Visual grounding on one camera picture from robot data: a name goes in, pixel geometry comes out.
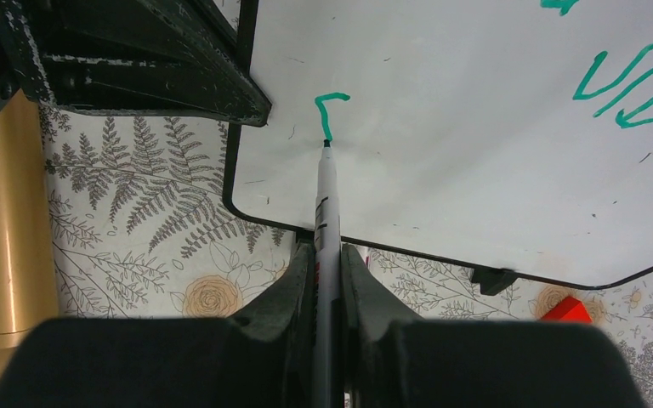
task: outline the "green line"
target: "green line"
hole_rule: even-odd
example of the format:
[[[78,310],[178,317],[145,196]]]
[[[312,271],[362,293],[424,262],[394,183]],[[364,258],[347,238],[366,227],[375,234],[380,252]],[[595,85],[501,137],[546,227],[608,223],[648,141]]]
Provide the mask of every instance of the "green line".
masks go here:
[[[351,97],[346,93],[334,92],[314,98],[314,103],[316,104],[316,107],[319,108],[319,113],[321,113],[321,128],[324,130],[324,137],[326,140],[330,141],[333,140],[332,130],[329,129],[329,112],[327,112],[324,102],[332,99],[349,100]]]

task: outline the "floral tablecloth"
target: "floral tablecloth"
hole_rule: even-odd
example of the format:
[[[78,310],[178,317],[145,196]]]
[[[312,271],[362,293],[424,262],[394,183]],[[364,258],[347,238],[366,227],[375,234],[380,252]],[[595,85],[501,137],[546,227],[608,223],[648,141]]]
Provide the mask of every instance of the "floral tablecloth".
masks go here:
[[[220,6],[238,24],[238,2]],[[42,128],[63,314],[229,315],[284,272],[293,234],[221,204],[225,123],[45,108]],[[533,320],[579,298],[653,406],[653,274],[595,292],[518,280],[485,297],[470,270],[449,264],[372,251],[370,269],[419,314],[441,319]]]

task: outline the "whiteboard marker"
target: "whiteboard marker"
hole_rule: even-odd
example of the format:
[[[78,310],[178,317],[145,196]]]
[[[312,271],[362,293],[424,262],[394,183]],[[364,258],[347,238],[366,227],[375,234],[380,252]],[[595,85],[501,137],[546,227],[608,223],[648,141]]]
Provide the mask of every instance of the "whiteboard marker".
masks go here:
[[[334,166],[332,147],[324,140],[319,160],[319,175],[316,189],[316,213],[314,224],[314,246],[316,248],[316,335],[314,342],[312,406],[333,408],[339,390],[333,392],[334,367],[337,356],[334,346],[338,339],[337,327],[332,327],[333,316],[339,313],[339,254],[342,239],[339,234],[339,198],[337,196],[337,169]]]

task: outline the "black whiteboard edge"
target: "black whiteboard edge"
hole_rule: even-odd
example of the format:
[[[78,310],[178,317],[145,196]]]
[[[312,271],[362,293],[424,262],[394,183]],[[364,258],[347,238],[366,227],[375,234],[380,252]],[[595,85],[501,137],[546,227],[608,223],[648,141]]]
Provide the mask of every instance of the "black whiteboard edge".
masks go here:
[[[257,26],[257,13],[258,13],[257,0],[241,2],[241,8],[239,11],[239,28],[236,33],[236,63],[239,64],[239,66],[241,66],[242,69],[247,71],[252,62],[254,33],[256,31],[256,26]],[[227,139],[226,139],[226,163],[224,164],[224,188],[223,188],[224,192],[221,197],[224,207],[226,207],[226,209],[229,210],[230,213],[250,223],[262,224],[272,228],[281,228],[282,230],[289,230],[293,232],[307,231],[307,229],[297,227],[294,225],[282,224],[274,221],[269,221],[268,219],[252,217],[240,211],[238,208],[236,208],[232,198],[234,195],[234,177],[236,175],[236,160],[238,159],[239,156],[240,139],[241,139],[241,126],[230,124],[229,130],[227,132]],[[374,242],[357,240],[346,236],[342,237],[342,241],[348,242],[349,244],[361,245],[364,247],[370,247],[382,251],[401,253],[411,257],[426,258],[437,262],[462,266],[464,268],[471,268],[471,269],[475,269],[475,268],[494,269],[495,268],[492,266],[458,261],[456,259],[436,257],[434,255],[429,255],[427,253],[407,251],[394,246],[387,246],[387,245],[377,244]],[[637,272],[636,274],[618,280],[617,282],[610,283],[608,285],[599,285],[599,286],[579,285],[577,283],[564,282],[562,280],[554,280],[554,279],[542,278],[539,276],[522,274],[516,271],[514,272],[514,275],[516,275],[518,278],[527,279],[529,281],[537,281],[537,282],[543,282],[552,285],[567,286],[574,289],[585,290],[585,291],[598,291],[603,289],[611,289],[616,286],[622,286],[628,283],[629,281],[634,281],[635,279],[641,278],[652,272],[653,272],[653,267],[645,269],[641,272]]]

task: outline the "brass pole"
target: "brass pole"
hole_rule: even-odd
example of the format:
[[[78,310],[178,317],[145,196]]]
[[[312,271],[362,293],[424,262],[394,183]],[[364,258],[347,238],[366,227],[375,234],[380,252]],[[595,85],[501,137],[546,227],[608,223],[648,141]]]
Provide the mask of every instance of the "brass pole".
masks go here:
[[[0,376],[59,302],[38,107],[19,91],[0,113]]]

